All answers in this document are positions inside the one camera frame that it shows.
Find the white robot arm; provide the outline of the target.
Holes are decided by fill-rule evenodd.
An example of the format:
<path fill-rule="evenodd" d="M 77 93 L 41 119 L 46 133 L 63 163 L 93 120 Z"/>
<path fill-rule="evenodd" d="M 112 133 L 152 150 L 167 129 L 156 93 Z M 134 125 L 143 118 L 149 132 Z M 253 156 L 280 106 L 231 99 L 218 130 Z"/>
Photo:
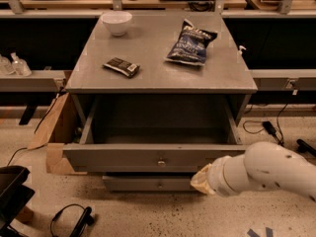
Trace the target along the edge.
<path fill-rule="evenodd" d="M 205 195 L 238 196 L 243 192 L 283 190 L 316 199 L 316 166 L 303 156 L 271 142 L 256 142 L 243 154 L 206 164 L 191 178 Z"/>

